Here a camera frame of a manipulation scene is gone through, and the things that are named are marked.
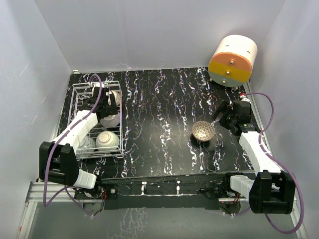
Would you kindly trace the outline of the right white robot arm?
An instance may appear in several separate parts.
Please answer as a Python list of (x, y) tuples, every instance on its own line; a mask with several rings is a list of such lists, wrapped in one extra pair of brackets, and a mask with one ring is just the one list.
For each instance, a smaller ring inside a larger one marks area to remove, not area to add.
[(270, 152), (259, 141), (260, 130), (251, 121), (249, 100), (222, 101), (213, 115), (219, 124), (238, 138), (253, 166), (255, 179), (244, 173), (226, 173), (222, 192), (232, 198), (240, 194), (249, 202), (255, 214), (290, 214), (295, 197), (291, 175), (270, 158)]

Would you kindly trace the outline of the purple striped bowl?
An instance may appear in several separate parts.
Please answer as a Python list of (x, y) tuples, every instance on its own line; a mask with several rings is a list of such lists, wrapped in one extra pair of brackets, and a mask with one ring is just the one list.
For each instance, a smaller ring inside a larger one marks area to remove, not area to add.
[(107, 116), (104, 117), (103, 119), (100, 120), (100, 123), (103, 127), (106, 128), (112, 128), (116, 127), (120, 123), (120, 114), (112, 115), (112, 116)]

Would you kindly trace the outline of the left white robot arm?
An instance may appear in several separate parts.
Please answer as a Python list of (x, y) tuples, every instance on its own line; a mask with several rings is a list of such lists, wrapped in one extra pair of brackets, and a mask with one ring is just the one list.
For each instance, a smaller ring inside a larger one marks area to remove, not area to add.
[(39, 177), (45, 182), (85, 188), (93, 199), (103, 193), (97, 176), (78, 167), (76, 151), (85, 136), (101, 119), (118, 112), (115, 95), (109, 88), (94, 86), (92, 96), (78, 108), (74, 120), (53, 141), (39, 147)]

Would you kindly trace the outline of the brown lattice patterned bowl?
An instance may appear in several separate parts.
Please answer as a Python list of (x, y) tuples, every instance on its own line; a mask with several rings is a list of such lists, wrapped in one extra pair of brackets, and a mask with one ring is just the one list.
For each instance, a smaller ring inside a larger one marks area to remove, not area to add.
[(213, 125), (207, 121), (197, 121), (192, 126), (192, 135), (197, 141), (207, 142), (214, 138), (215, 129)]

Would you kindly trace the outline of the red patterned bowl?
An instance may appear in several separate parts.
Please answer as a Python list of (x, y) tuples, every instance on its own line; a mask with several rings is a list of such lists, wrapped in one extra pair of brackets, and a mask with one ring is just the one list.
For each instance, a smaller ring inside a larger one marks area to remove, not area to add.
[(88, 157), (92, 152), (94, 152), (95, 147), (95, 140), (86, 135), (80, 142), (79, 147), (76, 150), (76, 155), (79, 157)]

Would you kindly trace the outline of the pink spoked patterned bowl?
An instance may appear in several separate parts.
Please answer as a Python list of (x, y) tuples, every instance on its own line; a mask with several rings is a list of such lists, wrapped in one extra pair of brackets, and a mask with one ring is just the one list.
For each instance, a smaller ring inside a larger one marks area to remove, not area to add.
[(111, 90), (111, 91), (110, 91), (110, 94), (113, 94), (113, 95), (114, 95), (116, 105), (119, 106), (119, 105), (120, 105), (120, 101), (121, 101), (121, 97), (120, 97), (119, 92), (114, 91), (114, 90)]

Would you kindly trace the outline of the green patterned bowl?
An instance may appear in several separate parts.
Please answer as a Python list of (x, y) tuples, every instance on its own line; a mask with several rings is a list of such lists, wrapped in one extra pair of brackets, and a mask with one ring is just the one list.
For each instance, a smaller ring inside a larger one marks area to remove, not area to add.
[(99, 151), (108, 152), (117, 150), (119, 143), (119, 137), (111, 131), (101, 132), (96, 138), (96, 147)]

